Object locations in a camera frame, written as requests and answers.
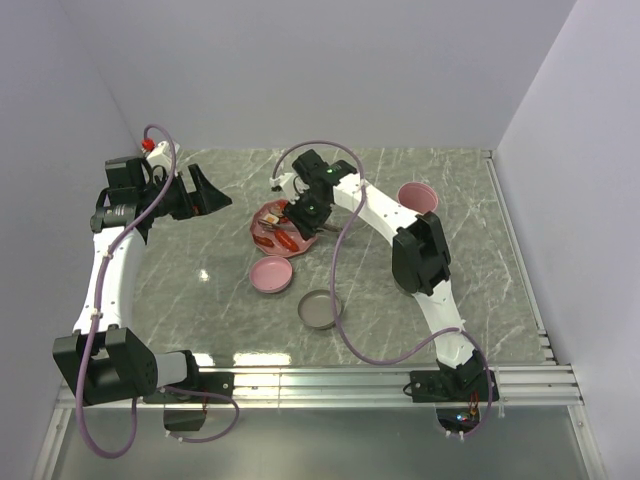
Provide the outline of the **small red sausage toy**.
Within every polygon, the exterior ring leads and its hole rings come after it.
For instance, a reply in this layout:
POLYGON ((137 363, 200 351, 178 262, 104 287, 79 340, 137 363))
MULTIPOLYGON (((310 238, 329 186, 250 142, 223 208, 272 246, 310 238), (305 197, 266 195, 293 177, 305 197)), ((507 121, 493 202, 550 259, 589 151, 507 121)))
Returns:
POLYGON ((274 242, 267 237, 253 235, 253 240, 257 245, 264 247, 273 248, 275 246, 274 242))

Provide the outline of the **pink scalloped plate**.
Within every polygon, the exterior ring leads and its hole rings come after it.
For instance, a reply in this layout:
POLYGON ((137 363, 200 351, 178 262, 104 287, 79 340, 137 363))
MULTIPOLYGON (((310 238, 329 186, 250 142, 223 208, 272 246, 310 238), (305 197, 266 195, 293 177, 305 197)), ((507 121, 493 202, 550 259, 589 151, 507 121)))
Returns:
POLYGON ((286 204, 284 199, 267 202, 251 220, 251 240, 266 255, 292 258, 306 253, 317 241, 316 237, 302 237, 297 227, 284 214, 286 204))

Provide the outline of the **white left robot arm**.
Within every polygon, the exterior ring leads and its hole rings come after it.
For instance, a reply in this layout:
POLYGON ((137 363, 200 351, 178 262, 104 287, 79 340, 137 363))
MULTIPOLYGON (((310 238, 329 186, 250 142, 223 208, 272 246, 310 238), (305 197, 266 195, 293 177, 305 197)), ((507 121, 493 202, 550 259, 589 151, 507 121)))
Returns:
POLYGON ((142 157, 105 164, 108 185, 90 220, 94 262, 84 306, 71 335, 53 344, 56 365, 85 406, 148 397, 165 386, 180 402, 201 393, 191 351, 155 354, 131 329, 135 281, 154 220, 187 220, 232 203, 198 165, 188 170, 194 191, 142 157))

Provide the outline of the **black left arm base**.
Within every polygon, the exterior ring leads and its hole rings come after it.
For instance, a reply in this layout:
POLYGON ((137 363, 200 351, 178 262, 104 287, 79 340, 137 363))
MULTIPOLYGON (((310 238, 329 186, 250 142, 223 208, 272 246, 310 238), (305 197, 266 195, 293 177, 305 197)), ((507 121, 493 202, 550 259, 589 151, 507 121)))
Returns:
POLYGON ((235 375, 228 371, 200 372, 194 379, 169 385, 145 396, 146 404, 225 404, 233 397, 235 375))

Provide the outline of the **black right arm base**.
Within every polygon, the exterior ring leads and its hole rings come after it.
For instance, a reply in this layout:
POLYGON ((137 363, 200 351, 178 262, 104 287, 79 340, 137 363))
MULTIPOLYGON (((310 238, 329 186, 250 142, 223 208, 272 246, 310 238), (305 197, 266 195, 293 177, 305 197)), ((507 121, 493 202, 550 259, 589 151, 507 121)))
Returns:
POLYGON ((457 374, 441 370, 413 370, 409 373, 409 382, 403 387, 403 393, 414 403, 468 403, 471 400, 487 402, 489 393, 492 400, 500 399, 495 383, 495 374, 490 372, 491 382, 481 373, 464 380, 457 374))

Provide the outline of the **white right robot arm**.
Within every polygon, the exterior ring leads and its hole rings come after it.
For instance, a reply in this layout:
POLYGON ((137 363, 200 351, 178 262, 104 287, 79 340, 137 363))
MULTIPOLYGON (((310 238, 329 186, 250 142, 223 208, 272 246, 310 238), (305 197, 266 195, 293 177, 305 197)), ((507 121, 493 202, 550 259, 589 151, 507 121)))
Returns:
POLYGON ((365 177, 358 157, 350 162, 325 162, 306 142, 307 151, 292 172, 273 170, 270 187, 282 192, 284 215, 305 239, 325 225, 333 207, 361 219, 391 246, 391 271, 397 286, 420 307, 436 349, 439 383, 455 400, 488 385, 486 360, 464 328, 451 286, 451 255, 439 217, 402 206, 365 177))

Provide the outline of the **steel serving tongs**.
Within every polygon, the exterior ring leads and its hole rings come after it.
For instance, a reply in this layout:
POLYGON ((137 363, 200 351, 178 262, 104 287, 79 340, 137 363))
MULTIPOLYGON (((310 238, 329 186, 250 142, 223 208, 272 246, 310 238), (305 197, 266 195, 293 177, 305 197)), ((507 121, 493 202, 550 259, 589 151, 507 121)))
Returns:
POLYGON ((307 228, 305 226, 299 227, 293 222, 291 222, 290 220, 286 224, 279 223, 277 225, 271 225, 263 220, 263 216, 264 215, 258 217, 257 223, 263 229, 269 230, 269 231, 275 231, 276 229, 286 230, 291 232, 297 231, 301 236, 305 236, 305 235, 313 236, 318 233, 341 233, 342 232, 342 228, 335 225, 324 224, 316 228, 307 228))

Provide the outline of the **grey round lid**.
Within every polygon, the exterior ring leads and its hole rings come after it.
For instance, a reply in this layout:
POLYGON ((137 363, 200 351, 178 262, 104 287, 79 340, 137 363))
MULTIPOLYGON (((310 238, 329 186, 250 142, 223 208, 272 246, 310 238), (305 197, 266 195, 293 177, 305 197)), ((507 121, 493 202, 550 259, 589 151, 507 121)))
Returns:
POLYGON ((309 328, 315 330, 326 330, 335 324, 333 310, 330 305, 330 291, 326 289, 316 289, 306 293, 299 301, 298 316, 309 328))

